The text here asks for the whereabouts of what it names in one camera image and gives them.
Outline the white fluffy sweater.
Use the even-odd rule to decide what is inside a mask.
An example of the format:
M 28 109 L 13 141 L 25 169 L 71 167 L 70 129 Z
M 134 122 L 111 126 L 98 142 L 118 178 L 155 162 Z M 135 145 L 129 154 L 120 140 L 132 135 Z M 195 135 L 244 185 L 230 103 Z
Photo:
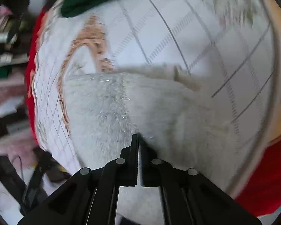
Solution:
M 74 149 L 91 169 L 117 158 L 140 134 L 162 160 L 195 168 L 226 190 L 235 173 L 230 122 L 198 78 L 174 67 L 122 69 L 62 77 L 60 95 Z

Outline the pile of folded clothes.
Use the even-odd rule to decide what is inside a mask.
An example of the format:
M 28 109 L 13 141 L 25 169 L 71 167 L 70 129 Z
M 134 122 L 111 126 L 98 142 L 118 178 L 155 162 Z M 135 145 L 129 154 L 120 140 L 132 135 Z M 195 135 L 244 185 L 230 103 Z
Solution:
M 18 17 L 5 5 L 0 6 L 0 80 L 28 62 L 32 29 L 29 17 Z

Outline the pink floral curtain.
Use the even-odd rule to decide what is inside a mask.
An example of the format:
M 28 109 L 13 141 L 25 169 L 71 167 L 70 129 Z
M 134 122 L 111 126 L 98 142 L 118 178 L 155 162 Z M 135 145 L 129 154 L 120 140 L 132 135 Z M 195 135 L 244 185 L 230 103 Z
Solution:
M 6 79 L 0 79 L 0 155 L 7 155 L 16 165 L 25 166 L 35 159 L 22 69 L 13 69 Z

